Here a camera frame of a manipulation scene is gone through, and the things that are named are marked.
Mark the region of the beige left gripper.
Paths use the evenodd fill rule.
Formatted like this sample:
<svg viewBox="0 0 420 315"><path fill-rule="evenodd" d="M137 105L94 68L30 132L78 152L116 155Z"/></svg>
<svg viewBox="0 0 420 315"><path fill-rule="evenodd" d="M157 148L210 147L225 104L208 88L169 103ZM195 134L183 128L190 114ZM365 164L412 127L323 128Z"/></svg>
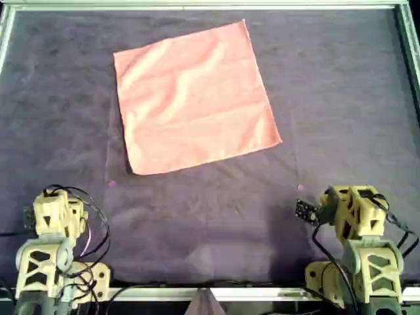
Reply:
<svg viewBox="0 0 420 315"><path fill-rule="evenodd" d="M71 242L84 233L89 216L81 199L63 189L44 190L35 198L33 212L39 237L54 234Z"/></svg>

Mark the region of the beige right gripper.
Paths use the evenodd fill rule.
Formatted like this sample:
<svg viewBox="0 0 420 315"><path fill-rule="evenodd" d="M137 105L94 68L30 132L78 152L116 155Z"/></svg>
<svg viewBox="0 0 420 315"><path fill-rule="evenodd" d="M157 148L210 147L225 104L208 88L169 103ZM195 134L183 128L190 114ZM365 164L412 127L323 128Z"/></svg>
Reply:
<svg viewBox="0 0 420 315"><path fill-rule="evenodd" d="M385 231L385 197L373 186L330 186L321 197L320 222L335 227L341 244Z"/></svg>

